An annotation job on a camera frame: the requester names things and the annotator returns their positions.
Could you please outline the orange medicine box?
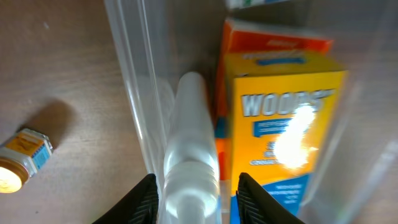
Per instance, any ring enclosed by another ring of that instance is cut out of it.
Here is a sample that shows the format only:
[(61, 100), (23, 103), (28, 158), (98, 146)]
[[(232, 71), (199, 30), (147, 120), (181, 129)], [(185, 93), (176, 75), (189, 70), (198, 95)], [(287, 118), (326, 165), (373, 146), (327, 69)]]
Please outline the orange medicine box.
[(226, 89), (224, 79), (224, 55), (228, 53), (280, 51), (307, 49), (326, 54), (333, 40), (309, 30), (260, 24), (227, 18), (223, 24), (220, 54), (215, 79), (213, 114), (215, 117), (215, 138), (220, 165), (220, 179), (226, 180)]

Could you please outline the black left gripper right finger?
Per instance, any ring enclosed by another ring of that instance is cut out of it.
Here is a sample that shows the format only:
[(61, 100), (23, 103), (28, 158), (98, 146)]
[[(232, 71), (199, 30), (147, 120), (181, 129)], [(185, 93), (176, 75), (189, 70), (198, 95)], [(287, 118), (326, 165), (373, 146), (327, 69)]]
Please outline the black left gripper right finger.
[(239, 175), (236, 191), (239, 221), (242, 224), (305, 224), (286, 210), (248, 173)]

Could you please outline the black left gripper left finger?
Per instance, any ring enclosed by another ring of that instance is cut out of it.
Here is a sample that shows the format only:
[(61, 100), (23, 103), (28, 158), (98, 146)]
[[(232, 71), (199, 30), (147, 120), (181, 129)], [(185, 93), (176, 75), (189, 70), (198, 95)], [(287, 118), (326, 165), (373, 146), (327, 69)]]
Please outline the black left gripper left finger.
[(156, 224), (159, 194), (155, 174), (147, 174), (93, 224)]

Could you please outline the white lotion bottle clear cap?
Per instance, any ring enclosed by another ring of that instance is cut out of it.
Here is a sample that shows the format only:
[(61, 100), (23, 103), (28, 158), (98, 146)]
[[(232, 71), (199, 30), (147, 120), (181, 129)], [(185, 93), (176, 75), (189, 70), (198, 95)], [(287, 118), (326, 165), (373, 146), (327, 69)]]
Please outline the white lotion bottle clear cap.
[(220, 222), (220, 169), (205, 79), (178, 83), (164, 157), (163, 203), (169, 223)]

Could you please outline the yellow Woods medicine box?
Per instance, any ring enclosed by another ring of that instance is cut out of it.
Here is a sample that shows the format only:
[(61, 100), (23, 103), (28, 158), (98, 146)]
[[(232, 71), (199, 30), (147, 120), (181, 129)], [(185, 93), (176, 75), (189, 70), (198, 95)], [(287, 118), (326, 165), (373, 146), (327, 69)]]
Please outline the yellow Woods medicine box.
[(239, 175), (249, 174), (291, 214), (308, 181), (338, 106), (346, 70), (309, 50), (224, 56), (230, 221), (239, 222)]

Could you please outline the small gold-lid jar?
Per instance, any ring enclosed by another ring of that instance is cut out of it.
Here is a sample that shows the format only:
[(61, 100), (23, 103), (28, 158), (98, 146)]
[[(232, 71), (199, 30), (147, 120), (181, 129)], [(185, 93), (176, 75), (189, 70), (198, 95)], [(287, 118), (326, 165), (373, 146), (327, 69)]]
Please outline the small gold-lid jar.
[(1, 144), (1, 193), (20, 190), (53, 154), (49, 138), (24, 128)]

